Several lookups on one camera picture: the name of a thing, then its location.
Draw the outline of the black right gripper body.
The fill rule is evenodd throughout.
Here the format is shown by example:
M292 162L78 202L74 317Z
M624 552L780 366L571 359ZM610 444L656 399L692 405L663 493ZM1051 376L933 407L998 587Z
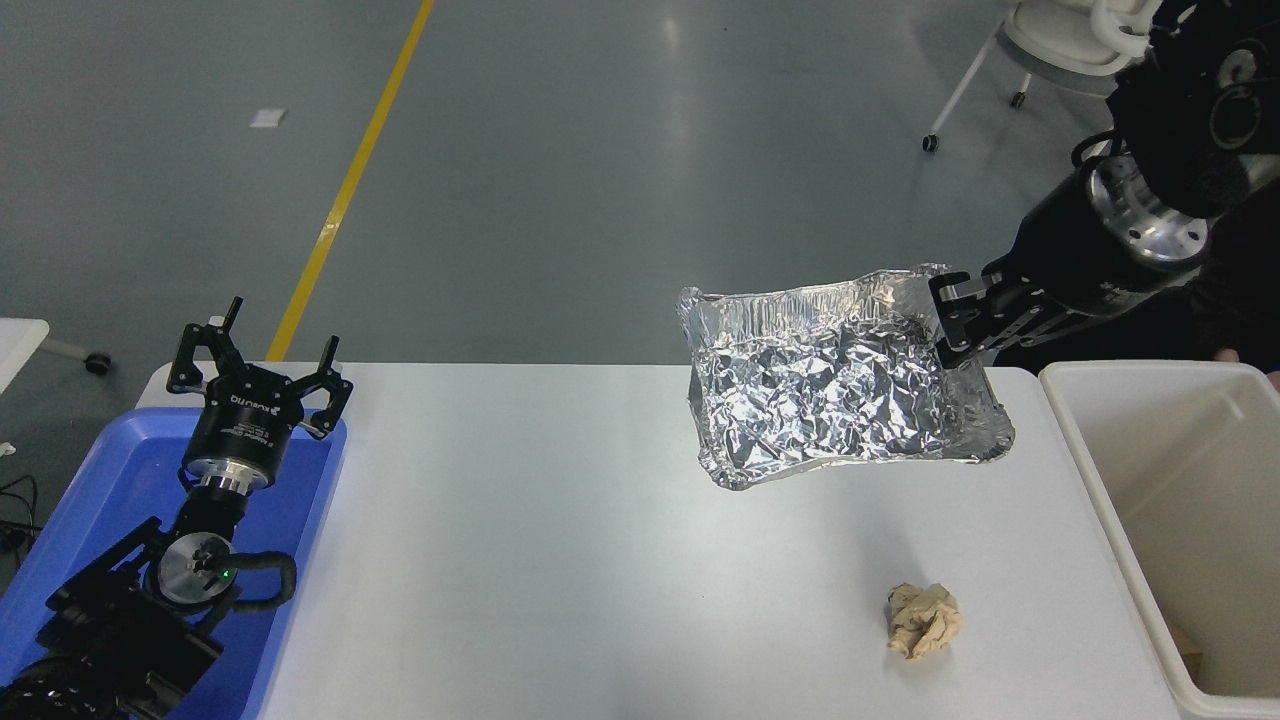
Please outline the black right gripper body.
M1143 258L1126 231L1100 219L1091 173L1076 172L1028 213L1007 252L1007 277L1087 316L1117 316L1190 274L1190 260Z

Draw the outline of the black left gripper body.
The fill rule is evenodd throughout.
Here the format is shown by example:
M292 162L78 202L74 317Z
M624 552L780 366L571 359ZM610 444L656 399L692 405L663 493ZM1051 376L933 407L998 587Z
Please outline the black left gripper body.
M256 473L278 473L293 429L302 420L292 379L260 366L216 377L187 447L187 471L232 461Z

